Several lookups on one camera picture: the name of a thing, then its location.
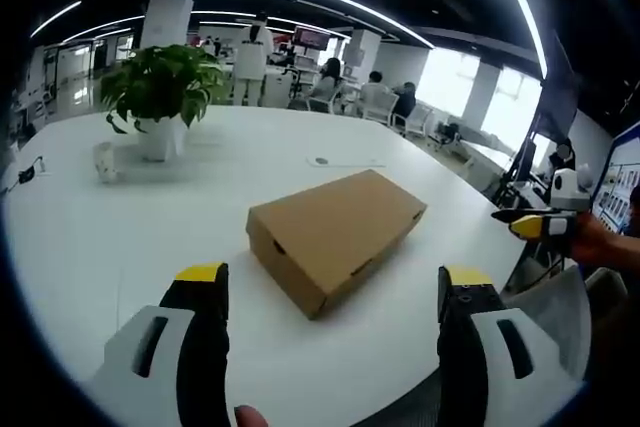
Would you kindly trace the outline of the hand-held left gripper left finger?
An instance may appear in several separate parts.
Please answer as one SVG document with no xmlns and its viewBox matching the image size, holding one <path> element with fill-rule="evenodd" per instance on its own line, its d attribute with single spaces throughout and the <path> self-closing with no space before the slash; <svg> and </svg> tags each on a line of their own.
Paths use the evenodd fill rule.
<svg viewBox="0 0 640 427">
<path fill-rule="evenodd" d="M 106 342 L 88 392 L 117 425 L 229 425 L 228 280 L 224 262 L 186 268 Z"/>
</svg>

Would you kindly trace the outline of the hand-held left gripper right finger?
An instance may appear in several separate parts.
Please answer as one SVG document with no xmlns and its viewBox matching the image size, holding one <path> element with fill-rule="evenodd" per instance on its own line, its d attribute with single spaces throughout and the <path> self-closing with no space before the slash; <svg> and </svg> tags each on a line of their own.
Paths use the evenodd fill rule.
<svg viewBox="0 0 640 427">
<path fill-rule="evenodd" d="M 491 279 L 438 270 L 440 426 L 546 426 L 575 397 L 557 343 Z"/>
</svg>

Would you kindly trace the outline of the person's right hand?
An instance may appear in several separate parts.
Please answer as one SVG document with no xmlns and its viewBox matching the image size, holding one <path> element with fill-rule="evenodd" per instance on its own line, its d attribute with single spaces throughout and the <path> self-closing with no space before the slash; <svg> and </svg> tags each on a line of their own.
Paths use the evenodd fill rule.
<svg viewBox="0 0 640 427">
<path fill-rule="evenodd" d="M 589 266 L 639 269 L 639 239 L 608 231 L 590 213 L 576 217 L 570 253 L 573 260 Z"/>
</svg>

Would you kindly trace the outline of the person's left hand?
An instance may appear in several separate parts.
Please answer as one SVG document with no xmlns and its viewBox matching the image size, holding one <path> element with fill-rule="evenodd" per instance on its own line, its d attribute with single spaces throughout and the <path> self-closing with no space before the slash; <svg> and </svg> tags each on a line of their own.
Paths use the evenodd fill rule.
<svg viewBox="0 0 640 427">
<path fill-rule="evenodd" d="M 268 422 L 264 416 L 252 406 L 236 406 L 234 415 L 238 427 L 268 427 Z"/>
</svg>

